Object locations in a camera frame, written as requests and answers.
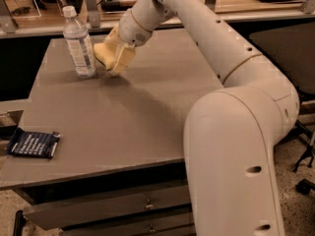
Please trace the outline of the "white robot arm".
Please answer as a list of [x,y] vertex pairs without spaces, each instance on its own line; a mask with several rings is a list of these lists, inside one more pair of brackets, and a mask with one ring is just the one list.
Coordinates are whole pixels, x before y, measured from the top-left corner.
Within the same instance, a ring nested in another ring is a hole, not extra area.
[[184,157],[197,236],[285,236],[274,146],[293,127],[299,99],[287,77],[199,0],[138,0],[119,22],[117,56],[177,17],[222,87],[201,97],[184,128]]

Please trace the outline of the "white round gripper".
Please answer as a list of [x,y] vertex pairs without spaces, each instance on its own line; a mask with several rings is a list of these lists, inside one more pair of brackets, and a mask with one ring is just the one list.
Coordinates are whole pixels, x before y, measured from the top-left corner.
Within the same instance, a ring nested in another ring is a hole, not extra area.
[[116,74],[123,72],[135,57],[136,51],[133,46],[121,46],[123,41],[130,45],[142,46],[153,33],[141,27],[128,9],[119,21],[119,26],[114,27],[106,36],[104,44],[117,47],[112,71]]

